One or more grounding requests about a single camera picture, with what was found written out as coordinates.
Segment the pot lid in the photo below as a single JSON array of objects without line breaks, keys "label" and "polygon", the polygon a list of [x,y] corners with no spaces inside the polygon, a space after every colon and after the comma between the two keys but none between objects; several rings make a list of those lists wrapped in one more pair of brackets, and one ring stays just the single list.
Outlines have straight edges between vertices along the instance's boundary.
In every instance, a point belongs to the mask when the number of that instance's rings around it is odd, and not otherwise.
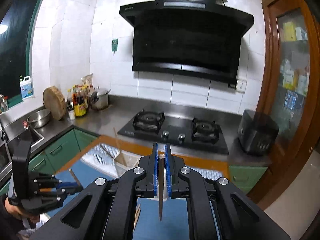
[{"label": "pot lid", "polygon": [[97,96],[103,96],[105,94],[109,93],[109,91],[106,88],[98,88],[97,89]]}]

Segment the range hood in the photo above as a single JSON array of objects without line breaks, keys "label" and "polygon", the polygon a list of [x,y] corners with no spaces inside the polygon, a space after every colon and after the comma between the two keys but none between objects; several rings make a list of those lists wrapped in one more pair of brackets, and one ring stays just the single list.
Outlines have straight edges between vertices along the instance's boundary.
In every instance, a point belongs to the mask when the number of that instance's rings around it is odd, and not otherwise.
[{"label": "range hood", "polygon": [[240,41],[253,15],[216,0],[155,0],[120,7],[134,27],[133,71],[236,84]]}]

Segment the stove knob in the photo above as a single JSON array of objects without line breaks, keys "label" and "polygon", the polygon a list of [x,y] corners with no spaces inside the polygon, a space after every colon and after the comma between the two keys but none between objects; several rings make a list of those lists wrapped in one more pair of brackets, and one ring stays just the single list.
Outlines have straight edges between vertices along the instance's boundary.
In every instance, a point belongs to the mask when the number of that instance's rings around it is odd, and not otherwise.
[{"label": "stove knob", "polygon": [[169,132],[168,131],[163,131],[162,132],[162,137],[168,138],[169,137]]},{"label": "stove knob", "polygon": [[178,140],[183,141],[186,135],[184,133],[179,134]]}]

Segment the stainless steel countertop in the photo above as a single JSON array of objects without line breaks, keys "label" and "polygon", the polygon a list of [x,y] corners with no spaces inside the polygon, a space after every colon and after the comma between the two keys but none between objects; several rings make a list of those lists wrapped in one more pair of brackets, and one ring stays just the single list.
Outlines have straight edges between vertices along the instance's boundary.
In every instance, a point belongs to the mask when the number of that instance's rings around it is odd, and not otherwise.
[{"label": "stainless steel countertop", "polygon": [[[51,119],[47,125],[37,129],[44,139],[31,148],[31,157],[44,150],[56,139],[74,128],[97,136],[108,135],[110,137],[115,137],[113,127],[116,131],[119,131],[132,117],[134,117],[137,112],[145,109],[158,112],[163,111],[165,115],[188,118],[190,120],[192,120],[194,116],[199,116],[202,119],[215,120],[216,123],[221,126],[222,133],[229,149],[229,155],[222,155],[171,146],[171,151],[174,154],[228,162],[229,165],[262,167],[269,166],[271,164],[268,156],[251,156],[241,150],[237,139],[237,128],[241,120],[241,116],[239,115],[139,98],[110,96],[109,101],[111,105],[102,111],[89,111],[89,113],[84,117],[77,118],[73,121],[69,119],[63,119],[60,121]],[[29,115],[30,113],[5,127],[9,139],[13,139],[23,131],[22,121],[26,120]],[[153,144],[151,141],[144,141],[122,135],[118,135],[118,138],[123,141],[136,143],[150,148]],[[159,144],[159,149],[163,150],[164,144]],[[12,164],[9,163],[4,170],[0,172],[0,187],[9,179],[11,171]]]}]

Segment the cabinet handle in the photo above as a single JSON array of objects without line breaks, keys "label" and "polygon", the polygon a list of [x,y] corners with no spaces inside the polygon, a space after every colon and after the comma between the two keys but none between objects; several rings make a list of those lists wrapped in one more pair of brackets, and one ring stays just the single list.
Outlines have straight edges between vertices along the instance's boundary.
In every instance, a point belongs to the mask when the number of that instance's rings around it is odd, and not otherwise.
[{"label": "cabinet handle", "polygon": [[45,159],[43,159],[43,160],[40,161],[36,166],[34,166],[31,171],[34,171],[41,163],[45,163]]},{"label": "cabinet handle", "polygon": [[247,177],[247,179],[244,180],[244,179],[237,179],[236,176],[233,176],[233,180],[238,181],[238,182],[246,182],[246,181],[248,181],[248,179],[249,179],[249,177]]},{"label": "cabinet handle", "polygon": [[50,151],[51,155],[54,155],[53,153],[58,150],[60,147],[62,147],[62,144],[60,144],[57,148],[55,148],[54,150]]}]

